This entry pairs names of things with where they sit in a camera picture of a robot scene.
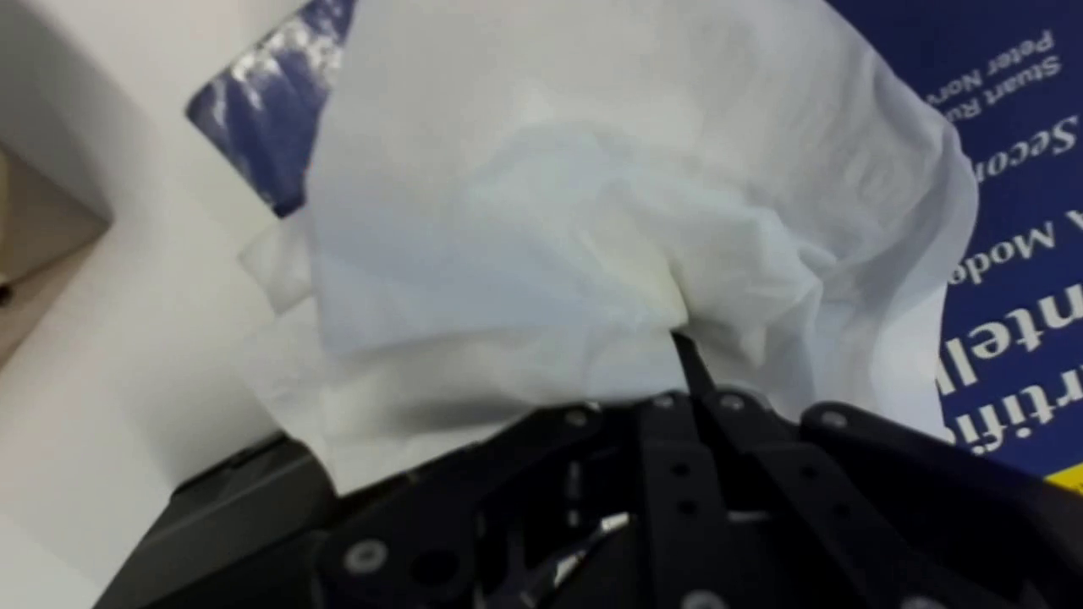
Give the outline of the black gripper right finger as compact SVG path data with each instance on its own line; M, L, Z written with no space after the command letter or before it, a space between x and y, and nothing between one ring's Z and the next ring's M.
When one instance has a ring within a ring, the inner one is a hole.
M785 422L678 363L714 448L824 563L832 609L1083 609L1083 498L850 404Z

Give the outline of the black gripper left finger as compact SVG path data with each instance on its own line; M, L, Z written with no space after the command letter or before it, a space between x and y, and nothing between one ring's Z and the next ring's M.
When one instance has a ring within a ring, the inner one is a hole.
M318 609L684 609L724 594L698 407L539 410L346 498Z

